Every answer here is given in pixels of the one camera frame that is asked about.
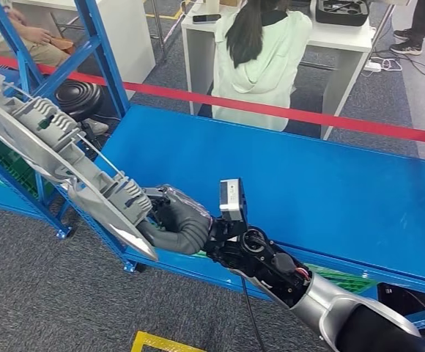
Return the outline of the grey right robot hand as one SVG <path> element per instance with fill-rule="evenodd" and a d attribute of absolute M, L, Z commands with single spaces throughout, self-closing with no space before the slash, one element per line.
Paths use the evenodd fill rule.
<path fill-rule="evenodd" d="M 208 231 L 213 224 L 213 218 L 203 205 L 179 189 L 170 185 L 162 185 L 153 188 L 143 188 L 143 191 L 151 201 L 153 206 L 151 214 L 159 226 L 168 228 L 169 230 L 174 228 L 173 214 L 170 210 L 166 209 L 166 207 L 170 207 L 174 203 L 178 206 L 182 205 L 189 208 L 194 212 L 195 219 L 202 216 L 207 220 Z"/>

